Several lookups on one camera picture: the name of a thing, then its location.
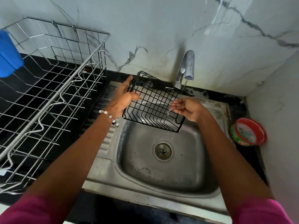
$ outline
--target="red and green container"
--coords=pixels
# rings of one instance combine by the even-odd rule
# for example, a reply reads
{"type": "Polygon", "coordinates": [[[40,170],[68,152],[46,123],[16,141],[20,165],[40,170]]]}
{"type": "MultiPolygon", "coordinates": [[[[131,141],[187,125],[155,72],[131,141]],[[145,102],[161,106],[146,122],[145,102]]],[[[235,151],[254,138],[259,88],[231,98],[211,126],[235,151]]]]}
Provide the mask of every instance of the red and green container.
{"type": "Polygon", "coordinates": [[[261,145],[267,141],[265,129],[257,121],[240,118],[230,127],[230,135],[242,146],[261,145]]]}

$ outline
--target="blue container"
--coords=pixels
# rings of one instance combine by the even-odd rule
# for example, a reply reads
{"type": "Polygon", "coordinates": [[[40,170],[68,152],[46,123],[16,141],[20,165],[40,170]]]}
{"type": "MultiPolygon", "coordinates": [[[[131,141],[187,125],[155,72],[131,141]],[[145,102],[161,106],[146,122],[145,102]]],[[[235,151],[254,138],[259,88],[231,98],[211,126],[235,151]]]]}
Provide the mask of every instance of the blue container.
{"type": "Polygon", "coordinates": [[[24,65],[24,60],[10,39],[8,32],[0,30],[0,78],[10,76],[24,65]]]}

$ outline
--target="hand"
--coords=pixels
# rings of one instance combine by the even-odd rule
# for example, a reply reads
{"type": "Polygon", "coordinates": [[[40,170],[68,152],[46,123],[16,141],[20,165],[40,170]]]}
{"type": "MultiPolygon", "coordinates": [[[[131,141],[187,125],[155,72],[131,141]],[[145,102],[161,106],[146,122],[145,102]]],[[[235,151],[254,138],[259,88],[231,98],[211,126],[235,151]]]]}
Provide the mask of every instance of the hand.
{"type": "Polygon", "coordinates": [[[184,115],[188,120],[197,122],[200,118],[200,112],[205,110],[205,107],[198,100],[190,97],[174,100],[171,103],[171,109],[184,115]]]}
{"type": "Polygon", "coordinates": [[[107,106],[106,111],[117,119],[122,116],[123,110],[128,107],[132,100],[139,100],[139,92],[127,92],[133,76],[130,75],[127,80],[122,83],[114,94],[112,102],[107,106]]]}

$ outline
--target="bracelet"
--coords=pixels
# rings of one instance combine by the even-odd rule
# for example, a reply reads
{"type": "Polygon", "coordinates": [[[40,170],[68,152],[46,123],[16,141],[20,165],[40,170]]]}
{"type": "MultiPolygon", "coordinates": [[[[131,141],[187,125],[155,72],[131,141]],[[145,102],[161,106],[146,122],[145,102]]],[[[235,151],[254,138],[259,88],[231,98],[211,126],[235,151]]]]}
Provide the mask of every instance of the bracelet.
{"type": "MultiPolygon", "coordinates": [[[[100,113],[100,114],[101,114],[101,113],[104,113],[105,115],[108,114],[108,112],[107,112],[107,111],[104,111],[104,110],[99,110],[99,113],[100,113]]],[[[118,128],[118,122],[112,117],[112,115],[109,115],[108,117],[109,117],[109,119],[112,120],[112,125],[113,125],[113,126],[116,126],[116,127],[118,128]]]]}

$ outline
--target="drain strainer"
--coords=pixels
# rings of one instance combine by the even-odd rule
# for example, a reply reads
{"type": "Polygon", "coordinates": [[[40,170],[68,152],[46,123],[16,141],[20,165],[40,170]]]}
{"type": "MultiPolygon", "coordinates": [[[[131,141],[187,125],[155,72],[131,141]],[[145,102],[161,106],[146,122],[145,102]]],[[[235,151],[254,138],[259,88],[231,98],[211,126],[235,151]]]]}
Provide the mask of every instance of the drain strainer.
{"type": "Polygon", "coordinates": [[[158,161],[168,162],[174,156],[174,149],[168,141],[161,140],[154,144],[152,153],[158,161]]]}

